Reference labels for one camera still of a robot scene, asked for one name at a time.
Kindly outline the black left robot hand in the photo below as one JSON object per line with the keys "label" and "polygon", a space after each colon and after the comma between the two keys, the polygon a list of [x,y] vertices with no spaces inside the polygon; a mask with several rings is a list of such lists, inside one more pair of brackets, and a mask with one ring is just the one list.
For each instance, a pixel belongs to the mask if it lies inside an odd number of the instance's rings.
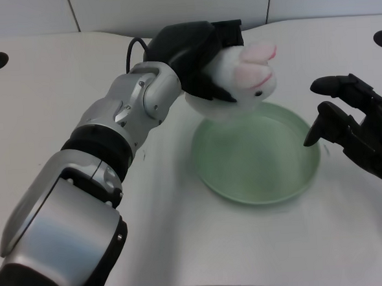
{"label": "black left robot hand", "polygon": [[239,19],[210,23],[193,21],[162,28],[144,51],[144,61],[167,64],[178,75],[182,90],[204,100],[234,103],[227,90],[204,74],[204,68],[220,51],[243,45]]}

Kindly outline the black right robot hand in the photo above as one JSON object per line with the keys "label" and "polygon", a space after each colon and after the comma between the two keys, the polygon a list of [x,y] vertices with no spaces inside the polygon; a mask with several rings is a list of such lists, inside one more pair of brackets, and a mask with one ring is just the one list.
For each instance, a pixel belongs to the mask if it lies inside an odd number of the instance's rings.
{"label": "black right robot hand", "polygon": [[356,77],[325,76],[316,79],[310,90],[338,98],[365,115],[361,123],[334,103],[323,101],[304,140],[311,147],[320,139],[343,147],[343,153],[363,170],[382,179],[382,96]]}

